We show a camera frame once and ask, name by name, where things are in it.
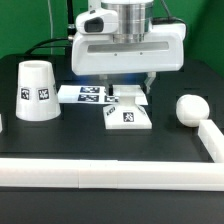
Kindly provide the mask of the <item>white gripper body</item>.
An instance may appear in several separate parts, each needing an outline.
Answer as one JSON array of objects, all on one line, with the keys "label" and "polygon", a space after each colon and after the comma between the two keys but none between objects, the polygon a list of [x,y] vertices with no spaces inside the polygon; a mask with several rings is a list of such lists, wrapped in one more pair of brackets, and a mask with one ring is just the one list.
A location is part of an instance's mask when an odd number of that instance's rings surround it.
[{"label": "white gripper body", "polygon": [[77,75],[175,71],[184,63],[182,23],[151,23],[134,10],[98,8],[76,18],[71,65]]}]

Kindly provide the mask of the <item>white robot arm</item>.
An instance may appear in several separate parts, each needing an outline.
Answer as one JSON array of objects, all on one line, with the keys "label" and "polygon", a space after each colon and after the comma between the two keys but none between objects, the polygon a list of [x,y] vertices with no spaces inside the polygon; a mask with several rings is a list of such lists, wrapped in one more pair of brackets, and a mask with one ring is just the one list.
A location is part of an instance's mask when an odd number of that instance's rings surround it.
[{"label": "white robot arm", "polygon": [[155,24],[153,0],[100,0],[76,18],[71,67],[77,75],[177,71],[186,26]]}]

